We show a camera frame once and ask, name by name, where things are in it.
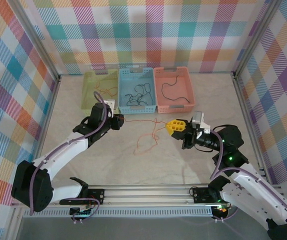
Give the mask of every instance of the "white floor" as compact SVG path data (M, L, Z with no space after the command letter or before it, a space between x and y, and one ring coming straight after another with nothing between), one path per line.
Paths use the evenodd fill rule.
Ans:
M257 160L229 74L191 74L196 98L195 111L203 111L205 122L211 127L223 124L237 125L245 144L240 148L257 167ZM83 77L64 76L46 135L43 153L62 142L85 117L80 109ZM134 114L127 120L157 118L190 120L193 113ZM158 146L149 153L134 155L138 137L151 133L152 122L125 122L120 131L109 131L88 150L75 157L56 176L57 180L77 177L89 185L110 184L197 184L208 183L215 168L212 157L196 149L182 150L181 141L170 137L165 129L158 132ZM154 144L151 136L142 137L140 149Z

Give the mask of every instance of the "orange basket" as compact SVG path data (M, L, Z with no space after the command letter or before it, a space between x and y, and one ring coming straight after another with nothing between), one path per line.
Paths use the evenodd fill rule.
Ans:
M191 112L196 100L188 68L156 67L153 71L158 113Z

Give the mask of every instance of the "basket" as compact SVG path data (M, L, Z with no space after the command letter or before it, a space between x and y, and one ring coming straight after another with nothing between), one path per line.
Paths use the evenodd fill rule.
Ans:
M188 68L185 66L156 67L153 71L158 113L191 112L196 105L196 100Z
M151 67L120 69L118 86L120 112L122 114L154 113L157 106L154 85L154 70Z
M94 91L104 100L114 99L114 113L118 114L118 69L93 70L83 75L81 110L89 116L95 103Z

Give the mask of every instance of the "checkered backdrop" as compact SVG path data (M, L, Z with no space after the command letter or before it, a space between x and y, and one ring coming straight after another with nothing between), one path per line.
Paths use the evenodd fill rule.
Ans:
M16 166L32 160L55 81L6 0L0 0L0 237Z
M239 79L264 161L287 194L287 0Z
M270 0L20 0L57 70L231 72Z

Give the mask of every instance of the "blue basket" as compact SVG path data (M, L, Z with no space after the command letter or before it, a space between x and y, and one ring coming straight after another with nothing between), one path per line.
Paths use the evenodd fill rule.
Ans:
M149 114L156 111L154 69L152 67L119 70L118 106L122 114Z

